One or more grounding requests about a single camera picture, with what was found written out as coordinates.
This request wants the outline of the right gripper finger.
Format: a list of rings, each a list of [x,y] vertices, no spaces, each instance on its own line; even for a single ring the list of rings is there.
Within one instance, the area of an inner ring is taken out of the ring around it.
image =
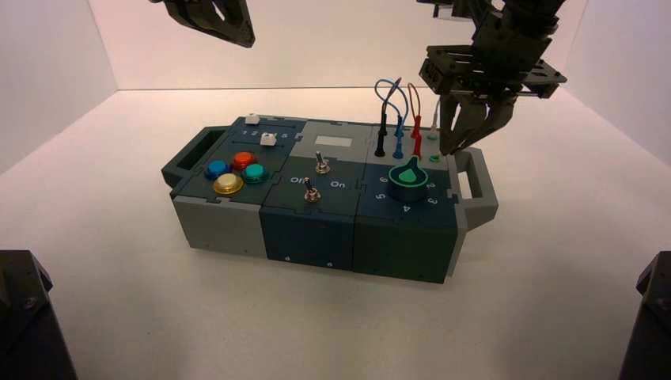
[[[439,142],[442,155],[455,154],[479,141],[486,117],[484,100],[467,95],[441,95]]]
[[[450,153],[479,142],[495,131],[503,128],[512,118],[514,102],[509,99],[488,99],[459,97],[460,111],[450,139]]]

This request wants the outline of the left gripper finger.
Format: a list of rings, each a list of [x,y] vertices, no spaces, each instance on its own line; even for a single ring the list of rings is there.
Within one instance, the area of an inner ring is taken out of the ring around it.
[[[252,20],[245,0],[229,0],[226,4],[226,22],[229,31],[229,42],[251,48],[256,41]]]
[[[169,16],[178,24],[229,42],[225,1],[165,1]]]

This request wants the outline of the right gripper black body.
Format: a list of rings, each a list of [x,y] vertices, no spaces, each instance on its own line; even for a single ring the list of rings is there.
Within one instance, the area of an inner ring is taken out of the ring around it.
[[[547,99],[567,82],[542,58],[558,26],[550,13],[486,12],[471,44],[427,47],[419,76],[439,95]]]

